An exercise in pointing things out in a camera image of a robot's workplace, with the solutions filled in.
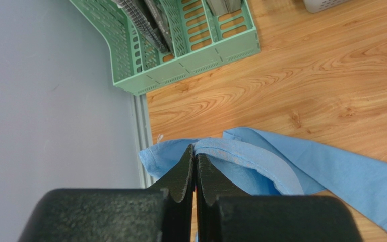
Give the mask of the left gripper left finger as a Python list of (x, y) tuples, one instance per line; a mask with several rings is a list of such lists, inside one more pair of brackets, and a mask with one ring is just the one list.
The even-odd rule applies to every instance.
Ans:
[(55, 189), (20, 241), (190, 241), (194, 148), (146, 189)]

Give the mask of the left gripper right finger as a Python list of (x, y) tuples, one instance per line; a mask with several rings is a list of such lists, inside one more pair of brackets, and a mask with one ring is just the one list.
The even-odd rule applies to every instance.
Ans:
[(253, 196), (196, 157), (199, 241), (361, 241), (348, 208), (331, 196)]

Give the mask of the light blue long sleeve shirt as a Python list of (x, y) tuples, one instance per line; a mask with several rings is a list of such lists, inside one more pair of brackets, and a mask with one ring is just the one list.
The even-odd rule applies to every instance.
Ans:
[(139, 152), (162, 178), (193, 145), (251, 195), (311, 195), (329, 190), (387, 232), (387, 163), (314, 141), (237, 127), (221, 138), (168, 140)]

